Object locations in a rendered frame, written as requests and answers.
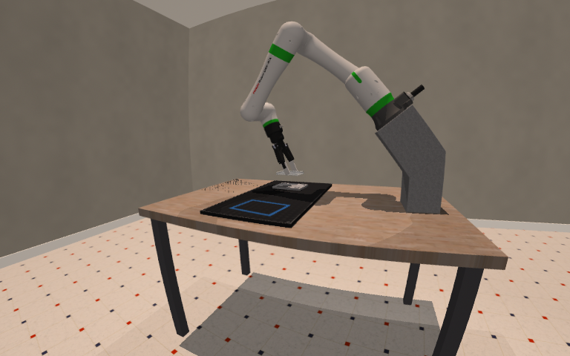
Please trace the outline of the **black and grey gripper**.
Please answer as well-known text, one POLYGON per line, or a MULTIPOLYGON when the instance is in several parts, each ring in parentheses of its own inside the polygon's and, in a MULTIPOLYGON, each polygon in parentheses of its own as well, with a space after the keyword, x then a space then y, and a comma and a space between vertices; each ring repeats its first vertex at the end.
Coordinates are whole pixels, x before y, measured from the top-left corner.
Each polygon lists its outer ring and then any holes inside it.
POLYGON ((272 148, 275 152, 277 161, 279 162, 279 164, 281 164, 281 166, 284 170, 285 175, 290 174, 290 172, 289 172, 288 166, 285 162, 284 155, 288 159, 291 169, 293 171, 298 171, 296 166, 295 166, 295 163, 293 161, 294 157, 293 157, 293 155, 289 149, 288 144, 283 143, 284 142, 283 141, 284 135, 281 132, 276 133, 270 137, 270 140, 271 140, 272 144, 274 144, 274 145, 272 145, 272 148))

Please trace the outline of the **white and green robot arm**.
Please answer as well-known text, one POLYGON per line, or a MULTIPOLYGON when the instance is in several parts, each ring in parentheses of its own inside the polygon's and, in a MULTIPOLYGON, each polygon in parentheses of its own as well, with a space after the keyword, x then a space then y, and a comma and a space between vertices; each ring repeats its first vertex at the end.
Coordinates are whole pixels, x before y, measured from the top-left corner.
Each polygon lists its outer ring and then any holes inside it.
POLYGON ((356 67, 327 47, 297 22, 286 22, 279 29, 258 79, 241 106, 240 115, 248 122, 261 121, 267 137, 283 132, 275 107, 266 102, 275 83, 297 53, 322 66, 345 84, 346 89, 373 119, 376 130, 383 128, 413 104, 414 96, 425 88, 393 98, 391 92, 369 67, 356 67), (351 75, 350 75, 351 74, 351 75))

